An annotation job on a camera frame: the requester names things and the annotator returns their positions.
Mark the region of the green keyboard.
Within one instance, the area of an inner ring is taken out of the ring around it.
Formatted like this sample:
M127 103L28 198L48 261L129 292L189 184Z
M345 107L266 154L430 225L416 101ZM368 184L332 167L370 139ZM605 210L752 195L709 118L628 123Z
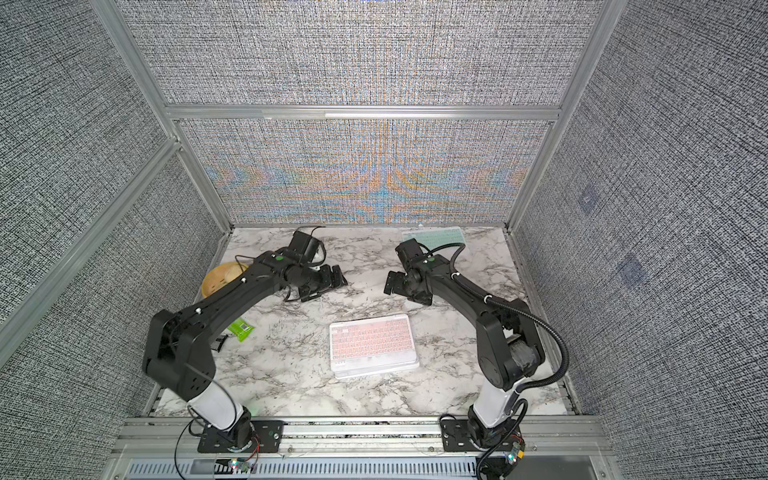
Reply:
M466 242L460 227L411 229L404 231L401 236L403 241L413 239L429 249L445 244Z

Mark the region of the pink keyboard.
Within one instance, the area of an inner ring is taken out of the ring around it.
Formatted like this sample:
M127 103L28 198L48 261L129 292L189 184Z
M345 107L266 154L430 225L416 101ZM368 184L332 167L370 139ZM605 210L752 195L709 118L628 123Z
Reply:
M334 372L418 362L407 314L335 322L329 326L329 339Z

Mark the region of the white keyboard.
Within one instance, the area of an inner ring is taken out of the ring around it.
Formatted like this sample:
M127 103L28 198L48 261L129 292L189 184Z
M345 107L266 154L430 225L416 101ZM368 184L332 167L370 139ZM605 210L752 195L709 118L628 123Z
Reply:
M365 377L371 375L381 375L387 373L394 373L399 371L413 370L420 366L419 360L398 362L398 363L382 363L382 364L352 364L340 362L331 363L331 371L334 376L341 379Z

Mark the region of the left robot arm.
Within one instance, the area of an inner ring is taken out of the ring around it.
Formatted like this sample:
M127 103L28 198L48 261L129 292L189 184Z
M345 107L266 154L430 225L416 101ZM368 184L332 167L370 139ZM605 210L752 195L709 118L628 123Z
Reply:
M339 266L302 263L285 249L267 251L214 294L179 311L161 310L150 321L142 368L160 387L191 406L222 432L238 427L244 408L215 380L211 344L258 302L283 288L302 302L345 286Z

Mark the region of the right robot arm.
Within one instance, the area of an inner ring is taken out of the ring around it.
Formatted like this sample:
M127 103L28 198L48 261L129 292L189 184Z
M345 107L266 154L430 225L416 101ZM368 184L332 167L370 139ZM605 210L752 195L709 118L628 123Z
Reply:
M468 412L468 425L477 439L496 434L512 416L523 391L556 380L533 378L546 360L536 318L524 301L510 302L487 292L445 257L420 252L417 243L398 247L396 252L403 270L388 274L386 294L426 306L437 296L474 327L478 364L485 381Z

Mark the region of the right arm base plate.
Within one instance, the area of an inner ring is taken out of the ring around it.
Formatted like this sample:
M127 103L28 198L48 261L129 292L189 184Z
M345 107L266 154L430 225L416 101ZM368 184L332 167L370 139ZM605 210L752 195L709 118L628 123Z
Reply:
M450 453L480 452L498 440L498 433L478 420L443 414L438 418L443 450Z

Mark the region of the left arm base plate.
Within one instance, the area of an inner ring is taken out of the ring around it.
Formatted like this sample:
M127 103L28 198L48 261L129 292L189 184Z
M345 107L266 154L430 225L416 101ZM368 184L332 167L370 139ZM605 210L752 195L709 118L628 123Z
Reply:
M198 453L245 454L277 453L280 449L285 423L280 420L251 420L247 426L240 421L229 431L206 427L201 434Z

